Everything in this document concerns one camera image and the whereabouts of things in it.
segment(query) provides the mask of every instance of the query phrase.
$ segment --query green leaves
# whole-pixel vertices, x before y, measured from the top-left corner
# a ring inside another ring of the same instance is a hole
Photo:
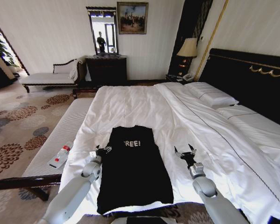
[[[0,39],[0,57],[4,60],[4,62],[7,66],[12,65],[14,67],[17,67],[17,65],[14,64],[13,56],[11,55],[11,53],[9,53],[7,51],[5,43],[1,39]]]

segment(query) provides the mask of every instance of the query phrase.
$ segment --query upholstered bench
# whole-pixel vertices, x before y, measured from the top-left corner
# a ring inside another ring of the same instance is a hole
[[[93,98],[74,100],[28,165],[22,177],[0,180],[0,190],[26,188],[43,201],[47,201],[49,195],[40,187],[59,185],[64,168],[62,165],[56,169],[47,163],[67,141],[74,141],[92,100]]]
[[[53,73],[35,73],[23,79],[20,83],[29,93],[30,85],[39,86],[78,86],[86,76],[87,68],[84,57],[70,60],[64,64],[54,64]]]

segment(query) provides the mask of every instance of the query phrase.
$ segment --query headboard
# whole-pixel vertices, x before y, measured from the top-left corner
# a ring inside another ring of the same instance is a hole
[[[212,48],[199,81],[280,124],[280,56]]]

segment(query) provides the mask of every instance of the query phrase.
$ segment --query cushion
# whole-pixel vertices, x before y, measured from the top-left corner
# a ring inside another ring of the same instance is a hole
[[[54,74],[56,74],[56,73],[70,73],[70,71],[73,70],[73,65],[74,64],[75,64],[75,60],[72,60],[70,63],[65,64],[65,65],[54,64]]]
[[[194,82],[185,85],[189,91],[206,105],[212,108],[219,108],[238,104],[238,101],[227,93],[207,84]]]
[[[21,78],[22,84],[74,84],[68,73],[35,73],[26,78]]]
[[[280,125],[242,106],[217,111],[249,137],[280,168]]]
[[[93,98],[81,98],[75,99],[71,103],[46,142],[23,173],[23,177],[62,173],[65,164],[56,169],[47,165],[47,162],[59,152],[67,141],[75,140],[76,134],[84,121],[92,101]]]

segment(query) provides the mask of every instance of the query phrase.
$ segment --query telephone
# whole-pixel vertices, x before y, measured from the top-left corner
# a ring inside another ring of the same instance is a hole
[[[194,74],[193,73],[188,73],[182,77],[184,80],[187,82],[192,81],[194,79]]]

